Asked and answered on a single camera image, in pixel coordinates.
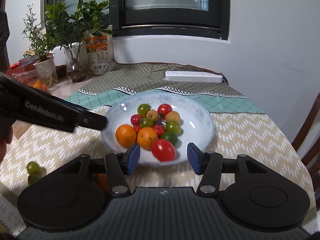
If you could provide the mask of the person's left hand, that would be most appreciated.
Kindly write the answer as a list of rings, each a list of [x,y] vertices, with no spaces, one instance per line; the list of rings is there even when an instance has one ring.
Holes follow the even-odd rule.
[[[0,162],[3,161],[8,149],[8,145],[11,144],[12,139],[13,139],[13,127],[12,126],[1,127]]]

